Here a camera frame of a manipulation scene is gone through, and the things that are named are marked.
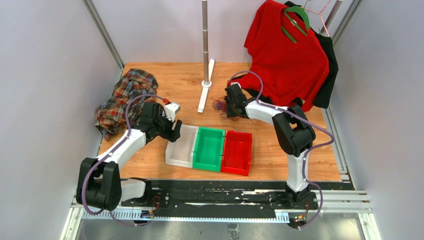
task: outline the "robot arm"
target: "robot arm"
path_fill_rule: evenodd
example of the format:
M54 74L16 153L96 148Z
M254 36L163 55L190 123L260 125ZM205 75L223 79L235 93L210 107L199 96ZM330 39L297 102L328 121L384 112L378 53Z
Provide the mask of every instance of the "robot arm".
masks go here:
M82 204L84 180L90 169L106 158L89 176L85 190L88 206L114 210L118 204L128 199L151 199L151 184L146 179L130 178L121 180L120 170L127 161L142 147L157 136L170 142L180 137L182 121L175 121L180 105L170 102L165 106L157 102L145 102L139 121L131 126L125 134L106 152L96 158L85 158L79 169L76 201Z
M257 119L271 124L275 128L278 143L288 155L288 179L286 191L293 195L295 203L301 201L309 194L309 184L303 178L304 152L312 147L315 132L311 126L299 121L282 109L290 111L307 120L305 113L299 105L291 107L278 107L254 98L247 99L238 83L233 83L225 89L227 96L225 104L228 117L242 117ZM305 159L305 175L308 174L308 157Z

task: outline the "white stand base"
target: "white stand base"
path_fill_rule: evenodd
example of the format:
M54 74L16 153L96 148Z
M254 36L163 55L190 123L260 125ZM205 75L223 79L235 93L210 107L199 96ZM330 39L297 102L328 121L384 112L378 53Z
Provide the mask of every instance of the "white stand base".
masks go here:
M212 72L214 71L214 65L215 65L215 60L210 59L209 66L208 66L209 67L209 82L206 83L205 80L201 82L202 91L201 91L199 106L197 108L198 113L203 113L203 111L205 110L206 99L208 97L208 91L209 91L209 88L212 86L211 78L212 78Z

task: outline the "red sweater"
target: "red sweater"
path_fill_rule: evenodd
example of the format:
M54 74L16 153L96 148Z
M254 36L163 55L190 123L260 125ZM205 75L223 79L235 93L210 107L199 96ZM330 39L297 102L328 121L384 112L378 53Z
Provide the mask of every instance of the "red sweater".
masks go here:
M296 97L305 100L302 109L312 108L313 100L329 73L328 58L310 29L304 36L284 15L286 5L265 1L257 10L244 47L252 56L250 70L263 80L263 95L275 105L288 106ZM289 13L306 32L305 24ZM297 41L283 33L283 26ZM237 80L243 89L261 90L251 73Z

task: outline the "white wall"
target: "white wall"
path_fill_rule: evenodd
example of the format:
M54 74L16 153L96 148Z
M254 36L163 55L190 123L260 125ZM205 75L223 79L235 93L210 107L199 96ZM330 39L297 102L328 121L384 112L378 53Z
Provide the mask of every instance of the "white wall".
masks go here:
M81 0L0 7L0 239L59 239L118 68Z
M353 0L344 0L329 31L333 33ZM201 0L93 0L124 62L202 62ZM244 48L255 13L264 0L209 0L209 57L218 62L250 62ZM306 0L292 0L303 5ZM319 12L328 0L312 0ZM324 20L336 0L324 12ZM311 26L322 26L310 14Z
M331 106L384 240L424 235L424 1L363 0L337 43Z

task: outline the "red bin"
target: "red bin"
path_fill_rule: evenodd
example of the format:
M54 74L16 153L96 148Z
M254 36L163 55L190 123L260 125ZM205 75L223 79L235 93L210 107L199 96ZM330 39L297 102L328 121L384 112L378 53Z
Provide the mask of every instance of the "red bin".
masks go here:
M252 134L227 130L222 151L221 172L249 175L252 163Z

